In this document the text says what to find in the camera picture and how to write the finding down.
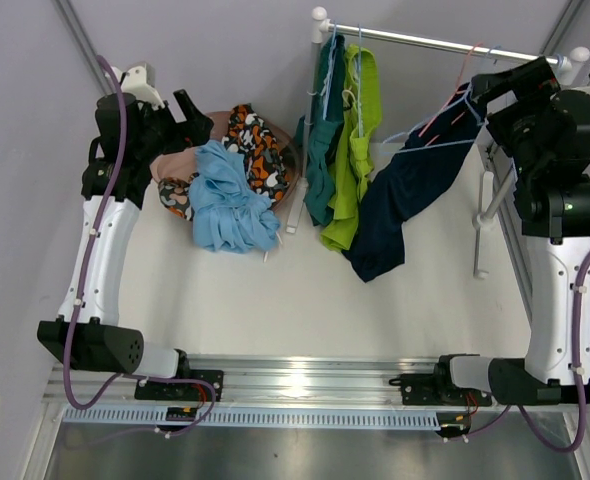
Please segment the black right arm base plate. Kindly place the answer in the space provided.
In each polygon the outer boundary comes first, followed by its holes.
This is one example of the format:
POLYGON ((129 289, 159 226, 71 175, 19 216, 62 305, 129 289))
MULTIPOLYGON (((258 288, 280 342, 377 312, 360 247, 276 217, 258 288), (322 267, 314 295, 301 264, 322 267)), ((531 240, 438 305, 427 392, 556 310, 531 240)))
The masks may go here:
POLYGON ((492 405, 489 394, 471 388, 453 385, 438 374, 400 374, 388 381, 400 391, 402 403, 407 406, 481 406, 492 405))

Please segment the navy blue shorts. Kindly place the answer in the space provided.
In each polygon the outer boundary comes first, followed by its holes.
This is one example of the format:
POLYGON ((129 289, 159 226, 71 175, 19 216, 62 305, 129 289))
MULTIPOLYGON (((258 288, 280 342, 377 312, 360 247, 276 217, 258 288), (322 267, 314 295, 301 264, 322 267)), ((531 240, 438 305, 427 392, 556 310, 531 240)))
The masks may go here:
POLYGON ((475 105, 471 89, 467 101, 441 114, 418 138, 406 138, 389 163, 376 174, 359 208, 359 226, 344 252, 363 282, 405 263, 403 224, 423 212, 456 180, 487 115, 475 105), (436 144, 416 150, 440 134, 436 144))

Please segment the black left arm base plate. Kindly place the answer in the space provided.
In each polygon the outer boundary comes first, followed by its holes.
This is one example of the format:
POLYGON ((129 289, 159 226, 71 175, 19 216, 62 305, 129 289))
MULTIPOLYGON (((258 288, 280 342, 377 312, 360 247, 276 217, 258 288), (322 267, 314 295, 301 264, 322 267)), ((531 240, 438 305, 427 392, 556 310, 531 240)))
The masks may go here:
POLYGON ((222 370, 198 369, 189 374, 191 383, 180 382, 177 379, 165 379, 163 382, 148 380, 144 385, 137 384, 134 398, 140 401, 166 402, 204 402, 212 400, 210 390, 194 380, 208 383, 215 389, 215 398, 219 402, 224 386, 225 374, 222 370))

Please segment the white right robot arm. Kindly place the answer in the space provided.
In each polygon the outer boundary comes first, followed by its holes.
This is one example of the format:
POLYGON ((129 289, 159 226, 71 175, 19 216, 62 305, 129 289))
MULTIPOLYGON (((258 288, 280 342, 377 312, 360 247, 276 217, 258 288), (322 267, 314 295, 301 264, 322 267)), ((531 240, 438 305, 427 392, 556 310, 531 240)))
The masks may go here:
POLYGON ((475 103, 515 102, 488 130, 517 171, 514 204, 531 262, 531 334, 522 358, 442 356, 433 395, 467 390, 516 406, 590 404, 590 86, 563 88, 536 58, 472 80, 475 103))

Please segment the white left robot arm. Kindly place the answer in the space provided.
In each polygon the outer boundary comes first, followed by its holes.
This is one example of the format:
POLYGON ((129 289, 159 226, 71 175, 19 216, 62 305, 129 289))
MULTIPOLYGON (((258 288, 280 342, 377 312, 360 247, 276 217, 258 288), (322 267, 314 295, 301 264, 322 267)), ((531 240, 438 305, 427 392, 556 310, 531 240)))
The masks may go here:
POLYGON ((82 175, 82 238, 65 299, 53 320, 40 322, 38 341, 71 370, 157 377, 172 400, 191 390, 182 354, 145 341, 119 324, 119 291, 127 246, 161 155, 206 143, 213 127, 184 90, 174 93, 185 118, 131 93, 97 101, 99 135, 91 141, 82 175))

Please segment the light blue shorts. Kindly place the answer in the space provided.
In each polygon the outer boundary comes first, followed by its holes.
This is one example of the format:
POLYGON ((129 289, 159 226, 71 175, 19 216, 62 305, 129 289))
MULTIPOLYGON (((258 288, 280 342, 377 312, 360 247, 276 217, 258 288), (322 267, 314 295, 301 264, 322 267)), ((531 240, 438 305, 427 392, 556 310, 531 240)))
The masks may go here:
POLYGON ((210 140, 196 149, 195 160, 197 177, 189 187, 194 243, 237 254, 278 247, 281 223, 271 200, 249 187, 243 156, 210 140))

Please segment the pink wire hanger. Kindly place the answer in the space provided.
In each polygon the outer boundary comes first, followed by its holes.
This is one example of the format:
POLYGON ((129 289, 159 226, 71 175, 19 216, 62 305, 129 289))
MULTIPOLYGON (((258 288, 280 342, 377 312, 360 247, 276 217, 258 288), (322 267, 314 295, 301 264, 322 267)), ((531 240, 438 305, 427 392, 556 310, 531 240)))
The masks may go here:
POLYGON ((456 97, 456 95, 458 94, 459 87, 462 81, 462 78, 464 76, 464 73, 466 71, 467 68, 467 64, 469 62, 470 57, 473 55, 473 53, 476 51, 477 48, 481 48, 483 47, 484 43, 483 42, 478 42, 477 44, 475 44, 473 47, 471 47, 471 49, 466 53, 465 58, 462 62, 461 65, 461 69, 459 72, 459 75, 457 77, 457 80, 455 81, 455 89, 453 90, 452 94, 449 96, 449 98, 445 101, 445 103, 441 106, 441 108, 432 115, 432 117, 424 124, 424 126, 421 128, 421 130, 418 133, 418 138, 421 138, 424 133, 431 127, 431 125, 434 123, 434 121, 436 120, 436 118, 447 108, 449 107, 449 105, 451 104, 451 102, 453 101, 453 99, 456 97))

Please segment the blue wire hanger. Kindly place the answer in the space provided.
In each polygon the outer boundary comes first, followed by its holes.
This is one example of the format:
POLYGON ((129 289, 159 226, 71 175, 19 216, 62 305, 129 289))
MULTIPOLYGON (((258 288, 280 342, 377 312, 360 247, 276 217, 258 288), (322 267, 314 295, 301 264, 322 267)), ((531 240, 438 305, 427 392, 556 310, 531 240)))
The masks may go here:
POLYGON ((566 56, 561 54, 554 54, 552 56, 547 57, 547 62, 558 69, 563 69, 567 67, 568 59, 566 56))

